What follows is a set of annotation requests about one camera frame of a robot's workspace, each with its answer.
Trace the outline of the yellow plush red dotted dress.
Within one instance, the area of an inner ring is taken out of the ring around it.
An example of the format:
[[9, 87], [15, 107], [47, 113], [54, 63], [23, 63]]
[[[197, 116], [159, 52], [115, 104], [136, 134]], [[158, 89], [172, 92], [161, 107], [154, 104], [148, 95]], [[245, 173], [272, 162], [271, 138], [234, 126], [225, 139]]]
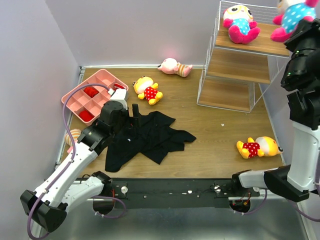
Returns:
[[158, 90], [158, 83], [151, 77], [142, 76], [132, 83], [133, 89], [140, 100], [146, 99], [150, 106], [155, 105], [163, 98], [163, 93]]

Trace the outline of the white plush with yellow glasses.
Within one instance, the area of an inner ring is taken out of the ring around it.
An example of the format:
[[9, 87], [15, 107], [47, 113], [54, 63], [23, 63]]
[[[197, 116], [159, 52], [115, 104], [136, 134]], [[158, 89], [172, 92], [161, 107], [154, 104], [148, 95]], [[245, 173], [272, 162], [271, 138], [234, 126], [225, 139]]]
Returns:
[[260, 34], [251, 10], [242, 4], [227, 8], [223, 12], [223, 27], [227, 28], [230, 40], [235, 44], [249, 44]]

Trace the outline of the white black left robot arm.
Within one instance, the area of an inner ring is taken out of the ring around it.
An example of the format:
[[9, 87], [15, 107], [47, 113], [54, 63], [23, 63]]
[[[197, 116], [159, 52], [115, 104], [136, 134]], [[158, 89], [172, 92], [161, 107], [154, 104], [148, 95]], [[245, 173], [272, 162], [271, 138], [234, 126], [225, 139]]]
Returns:
[[31, 224], [37, 223], [47, 233], [54, 232], [66, 219], [68, 212], [88, 199], [110, 199], [123, 203], [113, 196], [112, 180], [101, 171], [93, 173], [86, 181], [72, 187], [77, 176], [93, 162], [126, 127], [138, 127], [141, 114], [139, 106], [132, 104], [132, 113], [119, 101], [104, 104], [100, 116], [84, 128], [72, 145], [73, 149], [52, 175], [34, 191], [25, 190], [20, 201], [27, 218], [27, 233], [31, 239]]

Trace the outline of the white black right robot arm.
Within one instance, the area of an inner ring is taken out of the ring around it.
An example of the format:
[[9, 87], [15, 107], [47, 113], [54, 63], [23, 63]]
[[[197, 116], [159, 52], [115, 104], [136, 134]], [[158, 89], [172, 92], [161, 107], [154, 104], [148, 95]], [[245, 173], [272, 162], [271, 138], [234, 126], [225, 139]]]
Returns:
[[257, 187], [298, 203], [320, 191], [320, 20], [300, 20], [284, 45], [292, 53], [280, 82], [289, 92], [291, 163], [238, 172], [232, 176], [230, 191], [241, 196]]

